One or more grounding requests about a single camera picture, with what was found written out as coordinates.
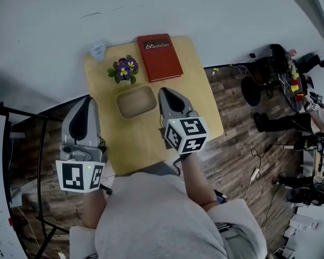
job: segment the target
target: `wooden tray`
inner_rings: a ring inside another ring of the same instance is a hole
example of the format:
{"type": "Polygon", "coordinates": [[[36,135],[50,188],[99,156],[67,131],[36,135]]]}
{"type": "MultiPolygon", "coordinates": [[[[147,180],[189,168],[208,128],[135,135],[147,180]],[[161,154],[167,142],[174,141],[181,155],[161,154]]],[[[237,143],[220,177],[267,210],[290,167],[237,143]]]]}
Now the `wooden tray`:
{"type": "Polygon", "coordinates": [[[156,108],[157,101],[149,86],[141,86],[119,94],[117,105],[121,116],[131,119],[156,108]]]}

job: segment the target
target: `red book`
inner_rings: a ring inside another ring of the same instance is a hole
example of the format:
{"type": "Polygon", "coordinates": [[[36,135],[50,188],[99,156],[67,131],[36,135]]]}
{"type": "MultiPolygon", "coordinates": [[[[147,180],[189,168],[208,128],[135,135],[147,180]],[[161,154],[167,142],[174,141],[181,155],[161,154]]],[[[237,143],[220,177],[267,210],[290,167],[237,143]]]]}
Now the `red book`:
{"type": "Polygon", "coordinates": [[[183,70],[167,33],[137,38],[149,82],[180,77],[183,70]]]}

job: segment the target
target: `power strip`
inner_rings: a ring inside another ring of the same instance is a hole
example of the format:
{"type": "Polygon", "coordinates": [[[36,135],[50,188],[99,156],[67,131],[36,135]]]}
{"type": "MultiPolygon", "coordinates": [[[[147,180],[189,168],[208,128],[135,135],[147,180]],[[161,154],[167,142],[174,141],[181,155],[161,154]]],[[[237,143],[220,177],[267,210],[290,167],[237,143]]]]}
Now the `power strip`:
{"type": "Polygon", "coordinates": [[[253,174],[251,175],[251,177],[250,177],[249,180],[251,180],[251,181],[255,180],[255,178],[256,178],[256,176],[258,175],[258,173],[259,173],[259,169],[256,168],[256,169],[254,170],[253,174]]]}

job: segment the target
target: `potted flower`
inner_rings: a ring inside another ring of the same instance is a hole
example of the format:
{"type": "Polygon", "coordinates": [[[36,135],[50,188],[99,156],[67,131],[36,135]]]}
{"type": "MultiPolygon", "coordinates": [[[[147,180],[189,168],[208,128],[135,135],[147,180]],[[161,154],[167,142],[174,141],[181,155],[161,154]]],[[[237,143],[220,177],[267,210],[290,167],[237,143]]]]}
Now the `potted flower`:
{"type": "Polygon", "coordinates": [[[135,75],[138,71],[139,67],[137,61],[129,54],[126,58],[119,58],[117,62],[114,62],[113,68],[107,69],[108,77],[114,78],[117,84],[121,81],[131,81],[131,84],[135,84],[135,75]]]}

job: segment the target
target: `floor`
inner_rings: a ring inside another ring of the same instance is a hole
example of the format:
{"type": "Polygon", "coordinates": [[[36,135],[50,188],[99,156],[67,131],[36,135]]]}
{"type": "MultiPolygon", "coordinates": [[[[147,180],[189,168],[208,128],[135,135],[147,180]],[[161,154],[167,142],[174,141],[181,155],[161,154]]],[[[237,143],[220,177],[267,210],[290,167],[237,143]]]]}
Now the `floor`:
{"type": "MultiPolygon", "coordinates": [[[[248,188],[249,178],[260,161],[258,157],[251,155],[251,149],[256,148],[262,155],[268,144],[293,143],[296,138],[296,133],[291,131],[259,133],[254,126],[253,113],[267,112],[270,118],[277,118],[291,114],[292,110],[278,89],[274,91],[272,99],[267,98],[262,92],[259,106],[250,107],[241,95],[242,76],[237,68],[219,67],[218,71],[212,73],[212,69],[206,69],[225,133],[209,142],[199,157],[207,178],[216,190],[225,193],[228,199],[243,198],[248,188]]],[[[63,118],[72,106],[73,103],[70,103],[51,111],[50,114],[63,118]]],[[[37,176],[41,127],[40,121],[27,120],[13,129],[13,131],[26,133],[26,138],[15,141],[13,147],[10,165],[13,188],[37,176]]],[[[50,121],[43,148],[42,201],[45,219],[69,229],[71,226],[82,224],[82,195],[59,189],[55,160],[59,157],[60,136],[60,124],[50,121]]],[[[293,214],[291,204],[285,201],[286,190],[273,187],[271,182],[281,172],[296,173],[300,166],[299,161],[300,153],[285,150],[280,145],[273,146],[261,160],[260,179],[251,184],[245,198],[258,223],[262,228],[265,227],[264,233],[270,251],[285,243],[282,236],[293,214]]],[[[108,184],[113,179],[113,172],[109,170],[104,176],[104,181],[108,184]]],[[[28,218],[41,245],[44,240],[41,224],[35,219],[38,215],[37,187],[32,187],[25,192],[21,210],[28,218]]],[[[13,214],[17,221],[24,222],[24,217],[18,209],[14,208],[13,214]]],[[[47,233],[51,230],[48,226],[46,229],[47,233]]],[[[28,225],[25,225],[23,230],[25,235],[33,239],[28,225]]],[[[34,255],[38,246],[32,239],[31,242],[25,239],[23,241],[28,248],[27,251],[34,255]]],[[[59,258],[58,252],[69,256],[69,236],[59,231],[53,236],[45,254],[50,258],[59,258]]]]}

